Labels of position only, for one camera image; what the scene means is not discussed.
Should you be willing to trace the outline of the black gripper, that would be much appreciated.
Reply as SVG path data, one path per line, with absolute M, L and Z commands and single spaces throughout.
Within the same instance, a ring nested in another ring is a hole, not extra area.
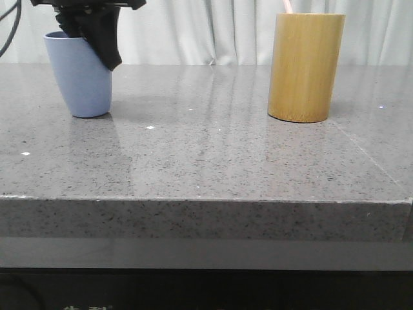
M 113 71 L 121 64 L 117 47 L 117 22 L 120 7 L 137 10 L 145 0 L 31 0 L 33 6 L 54 8 L 88 8 L 78 11 L 61 10 L 56 15 L 61 30 L 70 38 L 83 37 L 104 66 Z

